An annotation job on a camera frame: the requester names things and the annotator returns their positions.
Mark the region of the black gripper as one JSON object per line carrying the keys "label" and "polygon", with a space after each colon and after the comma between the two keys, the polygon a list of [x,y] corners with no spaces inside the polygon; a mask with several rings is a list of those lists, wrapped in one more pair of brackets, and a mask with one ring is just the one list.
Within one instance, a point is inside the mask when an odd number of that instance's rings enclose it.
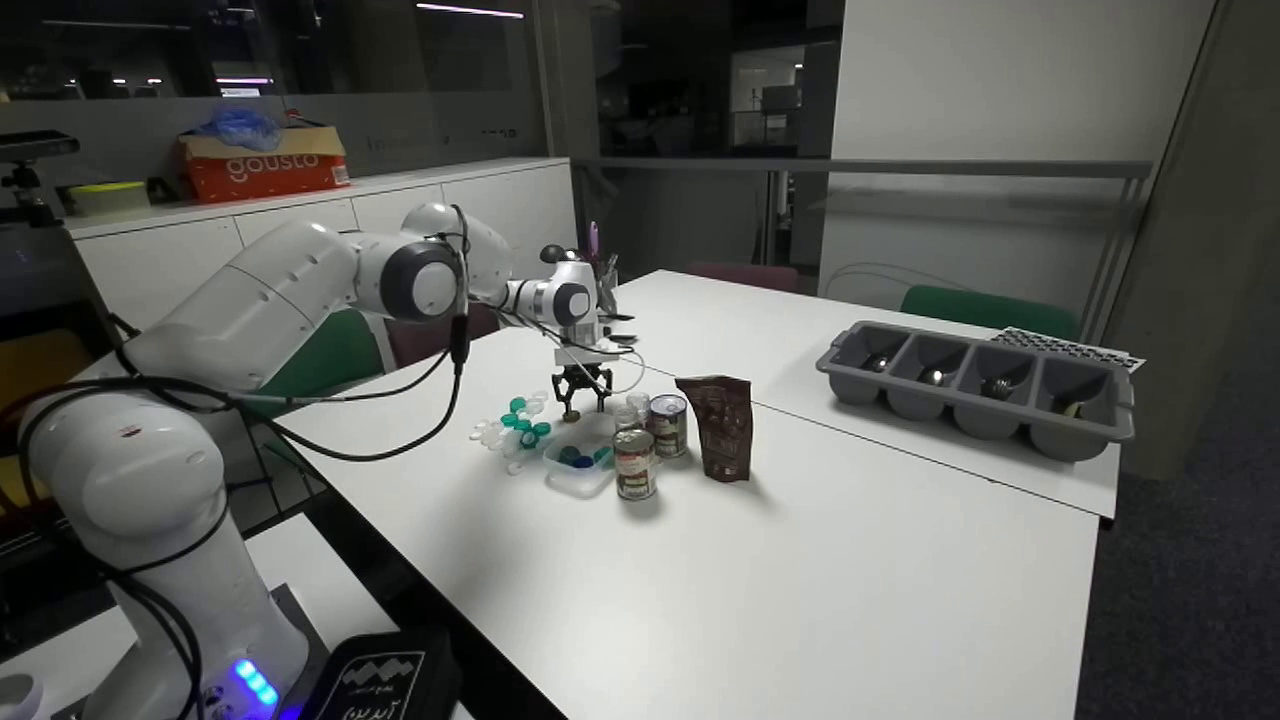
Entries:
{"label": "black gripper", "polygon": [[551,397],[559,411],[571,411],[571,384],[590,384],[590,380],[595,380],[595,409],[605,409],[609,397],[616,392],[610,371],[605,371],[610,362],[616,362],[616,347],[609,339],[582,346],[582,339],[559,337],[551,354],[551,364],[554,364]]}

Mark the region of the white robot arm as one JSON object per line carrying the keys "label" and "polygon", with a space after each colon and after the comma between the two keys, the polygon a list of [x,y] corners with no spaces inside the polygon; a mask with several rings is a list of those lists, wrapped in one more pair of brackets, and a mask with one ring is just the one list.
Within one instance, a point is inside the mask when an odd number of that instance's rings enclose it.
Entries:
{"label": "white robot arm", "polygon": [[342,307],[451,328],[494,307],[551,337],[563,375],[618,354],[582,252],[549,247],[522,277],[457,204],[420,204],[393,234],[286,221],[239,247],[162,319],[21,404],[21,474],[130,626],[84,720],[271,720],[296,687],[309,640],[231,526],[217,421],[268,411],[268,380]]}

